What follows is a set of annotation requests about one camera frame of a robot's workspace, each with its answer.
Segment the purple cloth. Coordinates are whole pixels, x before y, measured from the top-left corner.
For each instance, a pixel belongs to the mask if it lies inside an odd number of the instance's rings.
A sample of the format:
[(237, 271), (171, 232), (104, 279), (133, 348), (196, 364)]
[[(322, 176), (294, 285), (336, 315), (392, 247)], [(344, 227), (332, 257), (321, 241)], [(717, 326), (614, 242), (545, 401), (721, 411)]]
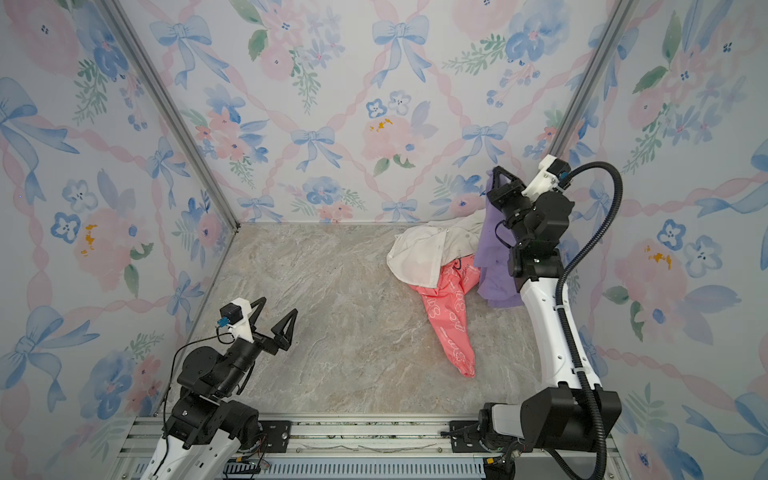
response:
[(514, 279), (509, 275), (509, 248), (516, 243), (513, 234), (501, 227), (503, 214), (486, 199), (485, 218), (479, 237), (474, 266), (480, 269), (479, 295), (491, 308), (523, 305)]

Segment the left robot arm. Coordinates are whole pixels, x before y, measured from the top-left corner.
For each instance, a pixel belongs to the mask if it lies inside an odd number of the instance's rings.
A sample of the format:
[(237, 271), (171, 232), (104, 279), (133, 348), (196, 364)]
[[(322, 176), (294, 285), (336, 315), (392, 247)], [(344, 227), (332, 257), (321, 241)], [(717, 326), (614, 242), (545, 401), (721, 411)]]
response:
[(225, 352), (208, 339), (177, 351), (179, 397), (162, 406), (161, 437), (143, 478), (216, 479), (227, 475), (230, 464), (256, 475), (264, 470), (267, 454), (286, 452), (291, 421), (263, 421), (256, 408), (237, 399), (260, 355), (276, 355), (292, 345), (298, 311), (290, 310), (269, 333), (260, 333), (256, 323), (266, 302), (264, 297), (235, 298), (220, 308), (213, 337)]

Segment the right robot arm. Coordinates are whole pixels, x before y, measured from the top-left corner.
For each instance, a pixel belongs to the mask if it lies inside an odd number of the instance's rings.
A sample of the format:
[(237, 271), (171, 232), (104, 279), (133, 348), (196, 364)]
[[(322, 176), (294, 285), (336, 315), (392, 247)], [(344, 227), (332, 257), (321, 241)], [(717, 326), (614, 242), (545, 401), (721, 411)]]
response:
[[(612, 180), (609, 210), (592, 237), (565, 262), (558, 246), (574, 208), (565, 192), (577, 176), (595, 169)], [(570, 479), (579, 475), (561, 453), (590, 452), (595, 456), (590, 476), (601, 479), (607, 471), (607, 436), (622, 405), (616, 392), (603, 388), (589, 364), (566, 299), (567, 280), (615, 220), (623, 199), (621, 174), (604, 161), (570, 168), (556, 160), (524, 183), (496, 167), (487, 199), (514, 238), (508, 246), (508, 273), (533, 322), (542, 385), (520, 404), (486, 404), (479, 413), (478, 439), (497, 454), (497, 465), (508, 474), (515, 469), (514, 455), (540, 449)]]

